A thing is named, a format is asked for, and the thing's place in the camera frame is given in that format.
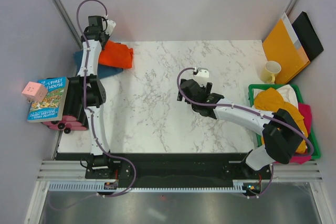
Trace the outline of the orange t-shirt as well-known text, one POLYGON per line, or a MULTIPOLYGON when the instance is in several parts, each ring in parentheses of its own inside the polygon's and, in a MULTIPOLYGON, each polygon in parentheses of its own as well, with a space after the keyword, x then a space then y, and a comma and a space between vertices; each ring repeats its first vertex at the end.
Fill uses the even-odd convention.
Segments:
POLYGON ((133 48, 109 40, 99 55, 98 63, 108 67, 131 69, 133 67, 133 56, 133 48))

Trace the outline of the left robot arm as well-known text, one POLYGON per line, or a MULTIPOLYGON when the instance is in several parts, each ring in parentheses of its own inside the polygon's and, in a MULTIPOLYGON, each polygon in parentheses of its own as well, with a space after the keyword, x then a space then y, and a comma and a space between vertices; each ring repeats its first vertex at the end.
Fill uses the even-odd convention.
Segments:
POLYGON ((81 36, 83 51, 80 69, 77 76, 71 78, 76 93, 81 96, 91 136, 90 156, 83 158, 87 162, 85 168, 88 172, 97 168, 97 173, 103 178, 111 178, 115 173, 115 165, 108 161, 106 155, 110 150, 103 120, 107 95, 98 77, 99 56, 109 38, 107 28, 108 20, 105 17, 88 17, 88 26, 81 36))

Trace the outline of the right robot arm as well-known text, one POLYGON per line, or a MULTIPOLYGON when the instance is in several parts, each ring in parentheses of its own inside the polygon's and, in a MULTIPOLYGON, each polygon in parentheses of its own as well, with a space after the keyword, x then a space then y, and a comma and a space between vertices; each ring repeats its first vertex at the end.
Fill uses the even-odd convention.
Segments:
POLYGON ((264 144, 250 151, 240 166, 241 174, 254 178, 259 170, 274 162, 289 164, 302 136, 297 123, 284 109, 260 111, 235 105, 223 95, 211 93, 211 84, 201 87, 195 80, 181 80, 178 100, 183 98, 193 111, 215 120, 230 121, 260 135, 264 144))

